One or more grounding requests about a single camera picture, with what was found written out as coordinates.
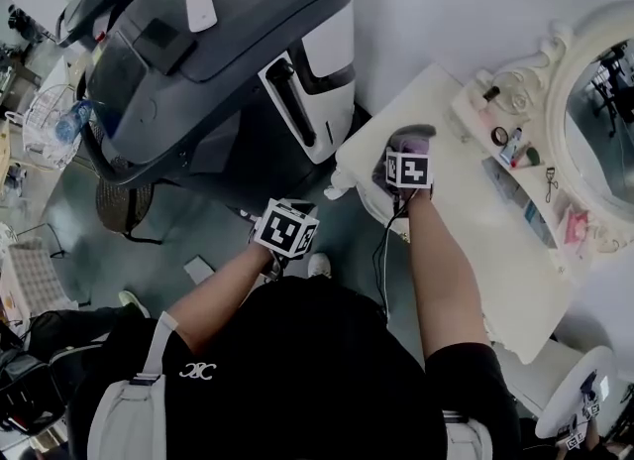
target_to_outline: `mirror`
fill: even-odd
[[[587,184],[634,204],[634,39],[585,68],[568,98],[565,133]]]

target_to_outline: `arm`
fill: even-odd
[[[474,271],[427,190],[409,202],[410,261],[423,353],[465,342],[489,345]]]
[[[194,354],[233,317],[270,258],[268,249],[252,243],[169,310],[178,322],[176,331]]]

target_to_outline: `water bottle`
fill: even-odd
[[[84,125],[90,120],[92,104],[89,100],[80,100],[62,115],[55,125],[55,136],[60,143],[72,145]]]

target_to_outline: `plaid cloth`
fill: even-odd
[[[10,321],[26,321],[48,310],[77,310],[61,287],[42,239],[9,246],[2,265],[0,296]]]

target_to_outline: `white sneaker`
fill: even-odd
[[[313,254],[308,260],[308,278],[317,277],[323,275],[324,277],[331,279],[333,277],[330,268],[330,259],[326,254]]]
[[[134,305],[136,308],[138,308],[141,311],[141,313],[143,314],[145,318],[150,318],[150,312],[141,304],[139,299],[136,296],[134,296],[130,291],[122,290],[121,292],[119,292],[119,301],[121,301],[121,304],[123,306],[126,306],[131,303],[132,305]]]

